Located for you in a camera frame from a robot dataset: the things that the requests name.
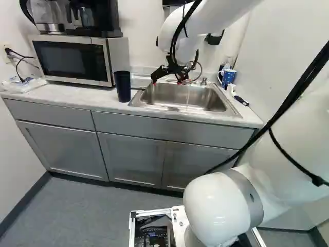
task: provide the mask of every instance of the white countertop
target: white countertop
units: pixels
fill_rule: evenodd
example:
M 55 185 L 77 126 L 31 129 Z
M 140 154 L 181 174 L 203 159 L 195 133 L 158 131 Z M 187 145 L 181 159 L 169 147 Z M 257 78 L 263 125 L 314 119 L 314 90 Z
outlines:
M 95 89 L 77 87 L 62 84 L 47 84 L 24 94 L 11 94 L 0 92 L 6 99 L 22 100 L 34 103 L 51 104 L 64 107 L 73 107 L 86 110 L 122 113 L 138 116 L 158 117 L 175 120 L 204 122 L 208 124 L 229 125 L 259 129 L 263 126 L 260 118 L 249 108 L 234 100 L 228 91 L 221 89 L 227 99 L 240 113 L 242 118 L 215 114 L 191 114 L 174 111 L 159 111 L 139 107 L 128 106 L 128 103 L 120 103 L 116 89 Z M 132 90 L 132 97 L 137 90 Z

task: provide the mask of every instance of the coffee maker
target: coffee maker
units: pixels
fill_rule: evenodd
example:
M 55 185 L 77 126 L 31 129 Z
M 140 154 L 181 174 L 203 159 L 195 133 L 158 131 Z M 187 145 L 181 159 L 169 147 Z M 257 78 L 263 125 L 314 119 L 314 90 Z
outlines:
M 104 38 L 122 37 L 117 0 L 68 1 L 66 18 L 70 24 L 74 23 L 72 29 L 66 30 L 68 35 Z
M 117 0 L 20 0 L 41 34 L 122 37 Z

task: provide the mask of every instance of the black cup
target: black cup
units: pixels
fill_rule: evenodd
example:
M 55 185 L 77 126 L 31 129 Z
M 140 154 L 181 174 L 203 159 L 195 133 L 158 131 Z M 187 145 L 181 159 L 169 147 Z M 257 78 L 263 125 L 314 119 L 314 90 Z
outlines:
M 130 101 L 130 72 L 116 71 L 114 74 L 114 81 L 117 87 L 119 101 L 126 103 Z

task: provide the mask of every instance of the cabinet door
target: cabinet door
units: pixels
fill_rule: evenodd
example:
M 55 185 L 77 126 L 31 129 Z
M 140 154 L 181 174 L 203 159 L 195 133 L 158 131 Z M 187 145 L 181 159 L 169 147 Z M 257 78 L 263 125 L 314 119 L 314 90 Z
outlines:
M 236 150 L 167 142 L 163 189 L 182 191 L 194 178 L 236 153 Z M 229 169 L 235 161 L 218 169 Z
M 17 121 L 49 171 L 108 181 L 95 132 Z
M 160 187 L 166 142 L 98 133 L 111 181 Z

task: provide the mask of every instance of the blue mug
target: blue mug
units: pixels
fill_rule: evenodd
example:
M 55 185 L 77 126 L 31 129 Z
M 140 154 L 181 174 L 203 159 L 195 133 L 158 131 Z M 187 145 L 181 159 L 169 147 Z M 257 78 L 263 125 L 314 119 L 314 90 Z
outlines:
M 222 85 L 222 88 L 226 89 L 228 84 L 231 84 L 234 82 L 235 78 L 236 78 L 236 74 L 237 71 L 234 69 L 229 69 L 229 68 L 225 68 L 222 71 L 218 72 L 218 75 L 222 73 L 223 75 L 223 80 L 220 80 L 219 76 L 218 81 L 220 82 L 220 84 Z

